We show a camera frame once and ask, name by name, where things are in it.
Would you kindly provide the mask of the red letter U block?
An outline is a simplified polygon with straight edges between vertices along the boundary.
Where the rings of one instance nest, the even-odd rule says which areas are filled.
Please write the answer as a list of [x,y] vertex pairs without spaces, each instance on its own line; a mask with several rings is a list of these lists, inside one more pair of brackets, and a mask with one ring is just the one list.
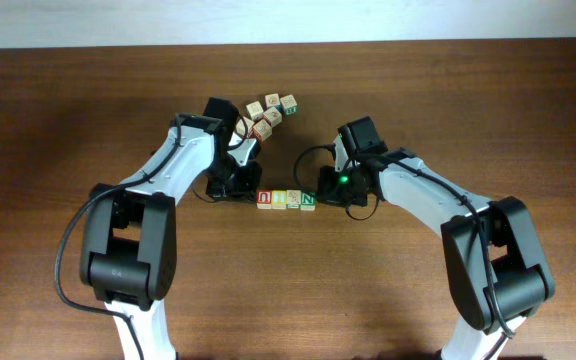
[[258,190],[256,193],[256,205],[258,209],[272,208],[272,191]]

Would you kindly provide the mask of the green letter N block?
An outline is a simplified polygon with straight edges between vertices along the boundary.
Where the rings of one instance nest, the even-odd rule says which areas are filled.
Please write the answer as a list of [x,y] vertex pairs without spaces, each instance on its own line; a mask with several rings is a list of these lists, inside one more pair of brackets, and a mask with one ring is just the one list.
[[312,192],[301,192],[300,210],[314,211],[316,209],[316,196]]

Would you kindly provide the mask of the teal sided picture block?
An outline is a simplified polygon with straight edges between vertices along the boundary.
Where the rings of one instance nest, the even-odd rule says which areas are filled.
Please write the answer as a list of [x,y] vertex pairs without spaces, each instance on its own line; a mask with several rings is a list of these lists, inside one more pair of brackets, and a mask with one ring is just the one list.
[[286,191],[286,207],[288,209],[299,209],[301,207],[301,191],[300,190],[287,190]]

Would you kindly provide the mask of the yellow letter wooden block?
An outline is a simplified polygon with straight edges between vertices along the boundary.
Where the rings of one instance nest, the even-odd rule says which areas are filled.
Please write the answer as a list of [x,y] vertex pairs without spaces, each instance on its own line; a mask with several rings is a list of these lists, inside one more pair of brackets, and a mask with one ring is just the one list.
[[285,210],[287,208],[287,192],[285,190],[273,190],[271,208]]

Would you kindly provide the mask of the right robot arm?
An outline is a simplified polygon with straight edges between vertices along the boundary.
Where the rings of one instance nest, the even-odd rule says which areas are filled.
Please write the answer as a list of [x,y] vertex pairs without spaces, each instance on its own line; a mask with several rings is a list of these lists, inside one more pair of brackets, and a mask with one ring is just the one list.
[[491,200],[439,176],[405,149],[349,155],[331,147],[318,196],[344,208],[373,194],[412,214],[442,240],[459,313],[439,359],[496,359],[524,321],[555,293],[555,281],[526,205]]

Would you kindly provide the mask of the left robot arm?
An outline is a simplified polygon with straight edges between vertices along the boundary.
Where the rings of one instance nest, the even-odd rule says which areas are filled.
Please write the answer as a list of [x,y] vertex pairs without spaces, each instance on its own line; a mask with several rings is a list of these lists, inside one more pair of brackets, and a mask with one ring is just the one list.
[[103,303],[127,359],[175,359],[164,298],[177,266],[176,207],[206,173],[210,197],[254,198],[257,139],[237,132],[237,111],[178,114],[162,146],[118,185],[98,184],[77,216],[85,221],[80,279]]

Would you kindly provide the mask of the leftmost plain wooden block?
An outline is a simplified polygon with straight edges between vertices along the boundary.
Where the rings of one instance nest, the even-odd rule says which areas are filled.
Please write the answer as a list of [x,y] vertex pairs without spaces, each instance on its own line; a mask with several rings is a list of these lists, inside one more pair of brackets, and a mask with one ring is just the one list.
[[253,127],[255,122],[245,116],[242,116],[235,127],[236,133],[242,138],[253,137]]

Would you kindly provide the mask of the red edged picture block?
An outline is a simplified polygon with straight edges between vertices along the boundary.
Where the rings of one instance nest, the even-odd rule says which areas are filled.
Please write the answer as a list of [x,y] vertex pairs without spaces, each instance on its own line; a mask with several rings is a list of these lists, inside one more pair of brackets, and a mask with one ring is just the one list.
[[261,119],[253,125],[252,135],[259,142],[263,143],[271,137],[272,126],[265,119]]

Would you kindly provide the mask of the upper left picture block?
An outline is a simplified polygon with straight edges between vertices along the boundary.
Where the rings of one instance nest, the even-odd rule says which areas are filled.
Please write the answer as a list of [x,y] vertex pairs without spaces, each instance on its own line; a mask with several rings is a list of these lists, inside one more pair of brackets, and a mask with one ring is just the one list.
[[247,104],[246,111],[252,121],[259,121],[263,118],[264,109],[259,101]]

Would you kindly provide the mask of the center picture wooden block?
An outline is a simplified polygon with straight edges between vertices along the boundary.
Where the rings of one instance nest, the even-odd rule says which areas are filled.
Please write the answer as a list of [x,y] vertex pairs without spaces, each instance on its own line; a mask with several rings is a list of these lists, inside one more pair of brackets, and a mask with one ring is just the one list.
[[275,127],[282,122],[282,113],[276,108],[271,106],[263,112],[263,119],[271,126]]

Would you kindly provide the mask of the top blue sided block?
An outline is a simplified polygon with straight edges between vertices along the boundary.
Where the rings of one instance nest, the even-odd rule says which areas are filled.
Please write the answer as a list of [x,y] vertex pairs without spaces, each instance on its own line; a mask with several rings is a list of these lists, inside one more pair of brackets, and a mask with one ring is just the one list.
[[267,108],[276,108],[278,111],[282,110],[280,96],[278,93],[267,94],[264,96],[264,99]]

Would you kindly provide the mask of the top right green sided block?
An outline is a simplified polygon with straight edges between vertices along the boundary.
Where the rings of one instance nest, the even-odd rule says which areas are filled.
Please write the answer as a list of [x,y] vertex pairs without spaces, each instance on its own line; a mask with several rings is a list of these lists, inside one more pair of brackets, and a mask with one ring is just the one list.
[[286,116],[296,114],[298,111],[297,101],[292,94],[281,97],[280,98],[280,104],[281,104],[283,113]]

